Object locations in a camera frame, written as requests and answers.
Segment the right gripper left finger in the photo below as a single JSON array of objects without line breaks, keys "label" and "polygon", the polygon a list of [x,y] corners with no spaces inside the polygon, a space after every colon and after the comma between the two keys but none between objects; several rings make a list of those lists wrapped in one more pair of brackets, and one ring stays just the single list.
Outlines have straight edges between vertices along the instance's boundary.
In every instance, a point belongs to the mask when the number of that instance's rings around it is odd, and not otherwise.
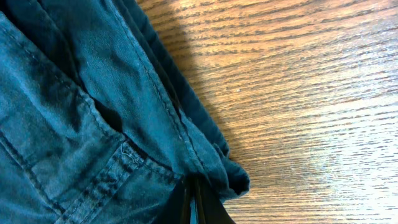
[{"label": "right gripper left finger", "polygon": [[152,224],[190,224],[191,185],[190,179],[181,178]]}]

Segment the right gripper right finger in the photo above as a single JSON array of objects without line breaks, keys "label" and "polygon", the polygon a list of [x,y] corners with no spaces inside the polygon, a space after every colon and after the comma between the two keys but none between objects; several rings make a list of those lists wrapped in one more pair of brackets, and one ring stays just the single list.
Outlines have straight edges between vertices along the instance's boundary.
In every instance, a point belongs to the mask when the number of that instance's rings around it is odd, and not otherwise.
[{"label": "right gripper right finger", "polygon": [[195,179],[195,202],[199,224],[235,224],[211,186]]}]

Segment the blue denim shorts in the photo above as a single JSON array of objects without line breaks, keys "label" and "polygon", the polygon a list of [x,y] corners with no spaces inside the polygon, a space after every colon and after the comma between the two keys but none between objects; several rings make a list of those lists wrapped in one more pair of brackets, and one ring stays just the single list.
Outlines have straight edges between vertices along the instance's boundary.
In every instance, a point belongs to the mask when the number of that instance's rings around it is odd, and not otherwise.
[{"label": "blue denim shorts", "polygon": [[246,171],[127,0],[1,2],[1,222],[152,223],[181,178]]}]

